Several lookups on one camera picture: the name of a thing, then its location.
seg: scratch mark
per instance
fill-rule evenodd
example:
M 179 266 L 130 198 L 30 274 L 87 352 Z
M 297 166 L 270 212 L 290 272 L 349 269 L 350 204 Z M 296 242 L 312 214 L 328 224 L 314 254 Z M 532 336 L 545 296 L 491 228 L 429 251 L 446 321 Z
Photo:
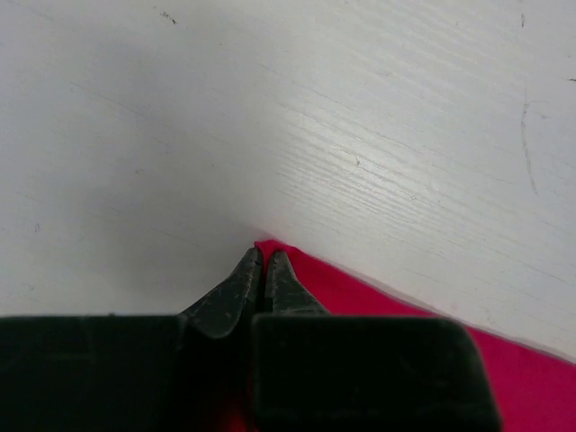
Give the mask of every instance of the scratch mark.
M 319 92 L 318 90 L 315 90 L 314 88 L 312 88 L 312 87 L 310 87 L 310 86 L 303 85 L 303 84 L 299 84 L 299 83 L 297 83 L 295 80 L 289 78 L 288 76 L 282 74 L 281 72 L 278 72 L 276 69 L 274 69 L 274 68 L 272 68 L 272 67 L 269 67 L 269 66 L 267 66 L 267 65 L 265 65 L 265 64 L 263 64 L 263 63 L 256 63 L 256 64 L 257 64 L 259 67 L 264 68 L 264 69 L 266 69 L 267 71 L 271 72 L 272 74 L 274 74 L 274 75 L 276 75 L 276 76 L 278 76 L 278 77 L 280 77 L 280 78 L 283 78 L 283 79 L 285 79 L 286 81 L 289 81 L 293 86 L 302 88 L 302 89 L 304 89 L 304 90 L 308 90 L 309 92 L 312 92 L 312 93 L 314 93 L 315 95 L 318 95 L 318 96 L 320 96 L 320 97 L 323 97 L 323 98 L 325 98 L 325 99 L 328 99 L 329 101 L 331 101 L 332 103 L 334 103 L 334 104 L 336 104 L 336 105 L 340 105 L 340 106 L 346 107 L 343 103 L 341 103 L 341 102 L 337 101 L 336 99 L 328 96 L 327 94 L 323 94 L 323 93 Z
M 542 114 L 541 112 L 538 112 L 538 111 L 532 111 L 532 113 L 540 116 L 540 118 L 541 118 L 542 120 L 548 120 L 548 119 L 550 118 L 549 115 Z
M 526 114 L 528 108 L 530 107 L 530 102 L 527 100 L 527 90 L 524 91 L 524 104 L 522 105 L 522 116 L 520 118 L 520 133 L 522 135 L 522 149 L 524 150 L 524 159 L 526 160 L 526 171 L 530 177 L 530 185 L 532 185 L 532 190 L 536 195 L 538 195 L 538 190 L 536 189 L 536 182 L 534 181 L 534 176 L 532 174 L 532 161 L 530 160 L 530 152 L 528 151 L 528 141 L 526 139 Z
M 167 123 L 164 123 L 164 122 L 162 122 L 162 121 L 160 121 L 160 120 L 158 120 L 158 119 L 152 118 L 152 117 L 146 115 L 144 112 L 136 111 L 136 110 L 134 110 L 133 108 L 130 108 L 128 105 L 125 105 L 124 103 L 120 103 L 120 102 L 118 102 L 118 101 L 114 101 L 112 98 L 107 97 L 107 96 L 104 96 L 104 95 L 96 92 L 95 90 L 93 90 L 93 89 L 91 89 L 91 88 L 89 88 L 89 87 L 86 87 L 85 85 L 80 85 L 80 84 L 78 84 L 78 83 L 75 83 L 74 81 L 69 81 L 69 83 L 70 83 L 72 86 L 77 87 L 77 88 L 79 88 L 80 90 L 83 90 L 84 92 L 86 92 L 86 93 L 88 93 L 88 94 L 90 94 L 90 95 L 92 95 L 92 96 L 96 96 L 96 97 L 102 99 L 103 101 L 106 101 L 108 104 L 120 106 L 121 108 L 129 111 L 130 113 L 132 113 L 132 114 L 134 114 L 134 115 L 136 115 L 136 116 L 142 117 L 143 119 L 148 120 L 149 122 L 155 122 L 155 123 L 157 123 L 157 124 L 159 124 L 159 125 L 161 125 L 161 126 L 164 126 L 164 127 L 167 128 L 167 129 L 172 129 L 172 127 L 171 127 L 170 125 L 168 125 Z
M 172 18 L 167 12 L 163 12 L 160 15 L 162 15 L 163 17 L 167 18 L 168 20 L 170 20 L 172 22 L 173 25 L 177 25 L 178 22 L 176 22 L 176 20 L 174 18 Z
M 434 282 L 436 282 L 436 283 L 438 283 L 438 284 L 444 284 L 442 281 L 439 281 L 438 279 L 435 279 L 434 277 L 429 276 L 429 275 L 427 275 L 427 274 L 423 274 L 423 273 L 420 273 L 420 272 L 411 270 L 411 269 L 409 269 L 409 268 L 402 268 L 402 270 L 404 270 L 404 271 L 406 271 L 406 272 L 408 272 L 408 273 L 412 273 L 413 275 L 418 275 L 418 276 L 420 276 L 420 277 L 424 277 L 424 278 L 429 279 L 430 281 L 434 281 Z
M 48 14 L 44 13 L 43 11 L 39 11 L 38 9 L 34 9 L 33 7 L 27 6 L 27 5 L 25 5 L 25 4 L 16 3 L 14 0 L 6 0 L 6 2 L 7 2 L 9 5 L 13 5 L 13 6 L 20 7 L 20 8 L 22 8 L 22 9 L 25 9 L 25 10 L 27 10 L 28 12 L 30 12 L 31 14 L 34 14 L 34 15 L 36 15 L 36 16 L 39 16 L 40 18 L 44 18 L 45 20 L 48 20 L 48 21 L 50 21 L 51 23 L 54 23 L 54 24 L 56 24 L 56 25 L 59 25 L 60 27 L 63 27 L 63 28 L 65 28 L 65 29 L 68 29 L 68 30 L 70 30 L 71 32 L 77 32 L 76 29 L 73 29 L 73 28 L 71 28 L 71 27 L 68 27 L 67 25 L 63 24 L 62 22 L 57 21 L 56 19 L 52 18 L 52 17 L 49 16 Z

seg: white surface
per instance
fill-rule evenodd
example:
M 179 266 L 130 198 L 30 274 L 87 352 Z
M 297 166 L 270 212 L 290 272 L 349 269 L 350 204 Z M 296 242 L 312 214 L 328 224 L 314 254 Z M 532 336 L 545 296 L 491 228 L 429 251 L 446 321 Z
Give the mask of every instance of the white surface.
M 0 313 L 179 311 L 273 236 L 576 356 L 574 23 L 0 0 Z

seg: red paper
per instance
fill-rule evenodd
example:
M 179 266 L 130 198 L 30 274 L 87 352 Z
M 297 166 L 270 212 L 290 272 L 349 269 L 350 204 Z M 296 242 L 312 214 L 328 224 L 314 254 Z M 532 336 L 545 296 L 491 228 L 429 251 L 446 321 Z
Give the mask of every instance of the red paper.
M 295 247 L 269 240 L 256 245 L 265 263 L 276 250 L 290 257 L 300 282 L 332 313 L 432 316 L 375 290 Z M 481 351 L 505 432 L 576 431 L 576 365 L 468 328 Z

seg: white wood grain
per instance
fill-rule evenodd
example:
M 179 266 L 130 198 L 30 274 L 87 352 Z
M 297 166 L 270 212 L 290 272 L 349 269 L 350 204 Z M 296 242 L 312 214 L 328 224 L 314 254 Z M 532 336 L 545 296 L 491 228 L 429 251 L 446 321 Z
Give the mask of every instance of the white wood grain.
M 0 0 L 0 313 L 178 311 L 273 236 L 576 356 L 570 0 Z

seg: pink fabric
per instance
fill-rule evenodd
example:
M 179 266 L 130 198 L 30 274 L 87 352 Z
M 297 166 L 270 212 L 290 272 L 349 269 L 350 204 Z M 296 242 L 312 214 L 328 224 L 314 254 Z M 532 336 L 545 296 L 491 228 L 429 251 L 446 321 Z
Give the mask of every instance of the pink fabric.
M 431 316 L 277 241 L 257 242 L 265 263 L 286 251 L 300 282 L 332 313 Z M 576 365 L 469 328 L 481 351 L 506 432 L 576 431 Z

